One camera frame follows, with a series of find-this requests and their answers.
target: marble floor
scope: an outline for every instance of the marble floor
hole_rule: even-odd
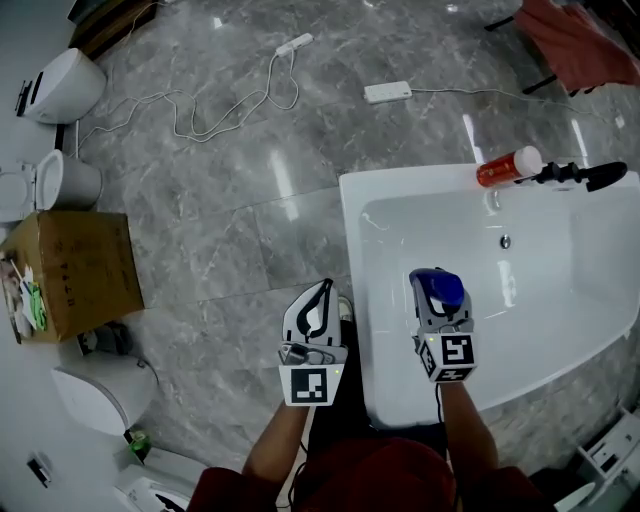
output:
[[[350,293],[342,173],[486,160],[525,144],[547,160],[639,168],[633,88],[569,99],[555,83],[535,96],[602,117],[495,93],[366,104],[363,87],[380,82],[519,93],[550,74],[515,26],[483,30],[519,2],[449,1],[174,1],[100,59],[113,81],[81,137],[126,119],[126,109],[108,115],[126,96],[174,88],[197,96],[202,131],[264,86],[277,46],[305,32],[316,38],[297,53],[300,99],[290,111],[267,103],[243,129],[195,144],[173,136],[172,106],[161,100],[81,149],[105,176],[99,209],[129,216],[148,309],[125,322],[160,377],[141,421],[156,445],[241,466],[281,399],[284,310],[325,276]],[[294,92],[288,65],[274,67],[272,92],[283,104]],[[178,103],[184,133],[190,104]],[[485,411],[503,460],[527,472],[565,462],[618,403],[635,400],[639,358],[634,329],[568,375]]]

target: cardboard box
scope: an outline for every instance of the cardboard box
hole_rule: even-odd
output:
[[[33,268],[47,329],[33,341],[60,342],[144,309],[127,216],[96,212],[32,213],[0,246]]]

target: bathtub overflow drain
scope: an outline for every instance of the bathtub overflow drain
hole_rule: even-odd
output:
[[[503,249],[511,247],[511,237],[509,235],[502,235],[502,237],[500,237],[500,247]]]

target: white bottle cap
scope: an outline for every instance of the white bottle cap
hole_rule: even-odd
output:
[[[516,151],[513,163],[523,178],[528,178],[542,172],[542,156],[533,146],[525,146]]]

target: blue object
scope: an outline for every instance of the blue object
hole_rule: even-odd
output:
[[[460,278],[438,268],[417,268],[409,274],[409,282],[418,280],[427,297],[447,306],[460,306],[464,302],[464,286]]]

